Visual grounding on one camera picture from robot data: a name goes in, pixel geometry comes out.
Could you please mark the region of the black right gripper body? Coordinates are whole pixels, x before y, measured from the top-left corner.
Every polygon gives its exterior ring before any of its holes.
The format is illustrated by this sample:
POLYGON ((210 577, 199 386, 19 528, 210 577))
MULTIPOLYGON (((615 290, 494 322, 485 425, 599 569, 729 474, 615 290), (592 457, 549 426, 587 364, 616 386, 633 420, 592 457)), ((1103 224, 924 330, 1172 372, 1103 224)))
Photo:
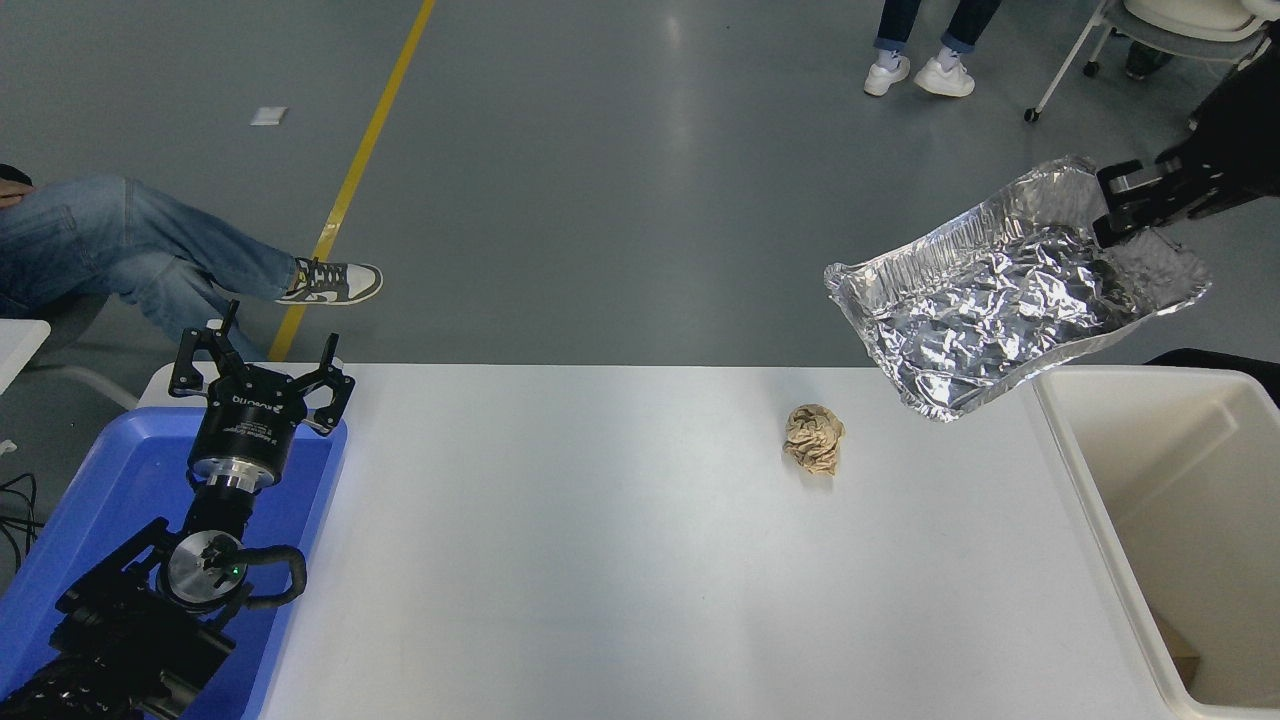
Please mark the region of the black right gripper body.
POLYGON ((1211 167, 1217 178, 1213 197, 1196 208, 1197 217, 1277 197, 1277 41, 1272 40, 1197 109, 1197 163, 1211 167))

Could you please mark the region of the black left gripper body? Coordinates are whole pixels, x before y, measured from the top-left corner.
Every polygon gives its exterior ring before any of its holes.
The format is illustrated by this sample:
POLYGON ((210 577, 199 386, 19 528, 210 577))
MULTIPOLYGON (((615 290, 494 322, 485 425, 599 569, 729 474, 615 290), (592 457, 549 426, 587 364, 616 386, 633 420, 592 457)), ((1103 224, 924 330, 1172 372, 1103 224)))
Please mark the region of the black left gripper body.
POLYGON ((238 461, 282 471, 307 415, 305 398, 316 388, 315 382, 257 365, 220 377, 209 391, 189 469, 210 471, 218 462, 238 461))

